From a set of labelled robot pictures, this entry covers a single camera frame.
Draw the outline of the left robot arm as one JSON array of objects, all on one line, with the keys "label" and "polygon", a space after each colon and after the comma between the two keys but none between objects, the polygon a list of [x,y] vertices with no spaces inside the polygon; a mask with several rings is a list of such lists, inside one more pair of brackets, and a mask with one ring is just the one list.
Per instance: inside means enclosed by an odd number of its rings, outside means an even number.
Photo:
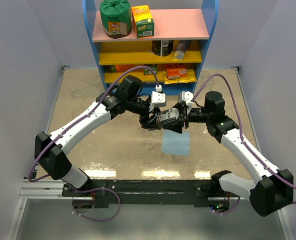
[{"label": "left robot arm", "polygon": [[72,165],[67,155],[84,137],[117,115],[129,111],[145,118],[152,112],[155,103],[165,103],[161,85],[156,85],[147,100],[139,98],[142,88],[140,79],[128,75],[118,86],[111,85],[83,113],[65,126],[51,134],[43,131],[38,133],[35,138],[35,162],[40,164],[47,176],[70,183],[80,196],[88,195],[91,191],[89,177]]}]

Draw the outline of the light blue cleaning cloth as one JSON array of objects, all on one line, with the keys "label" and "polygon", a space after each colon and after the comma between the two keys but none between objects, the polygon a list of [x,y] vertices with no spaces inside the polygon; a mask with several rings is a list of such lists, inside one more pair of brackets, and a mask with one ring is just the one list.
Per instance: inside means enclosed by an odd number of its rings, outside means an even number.
[{"label": "light blue cleaning cloth", "polygon": [[164,130],[161,151],[169,155],[189,156],[190,133]]}]

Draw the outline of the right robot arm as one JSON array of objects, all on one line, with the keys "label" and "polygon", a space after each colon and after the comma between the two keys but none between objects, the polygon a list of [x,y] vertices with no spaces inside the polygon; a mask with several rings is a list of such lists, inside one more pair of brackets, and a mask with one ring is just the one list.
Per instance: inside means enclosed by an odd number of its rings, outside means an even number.
[{"label": "right robot arm", "polygon": [[157,118],[164,129],[182,133],[189,123],[205,123],[208,133],[242,163],[250,180],[223,170],[211,177],[211,192],[223,196],[230,192],[248,200],[253,209],[265,217],[293,202],[293,175],[270,163],[240,132],[239,126],[225,114],[222,94],[209,91],[204,106],[192,107],[192,93],[184,91],[178,103]]}]

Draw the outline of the patterned sunglasses case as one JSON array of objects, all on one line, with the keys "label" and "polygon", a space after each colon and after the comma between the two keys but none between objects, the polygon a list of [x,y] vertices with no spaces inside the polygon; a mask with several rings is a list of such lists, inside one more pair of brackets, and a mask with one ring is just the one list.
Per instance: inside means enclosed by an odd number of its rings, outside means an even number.
[{"label": "patterned sunglasses case", "polygon": [[179,119],[179,110],[177,108],[170,108],[162,112],[159,112],[157,115],[156,122],[160,126],[167,126],[167,125],[173,125],[177,123],[178,119]]}]

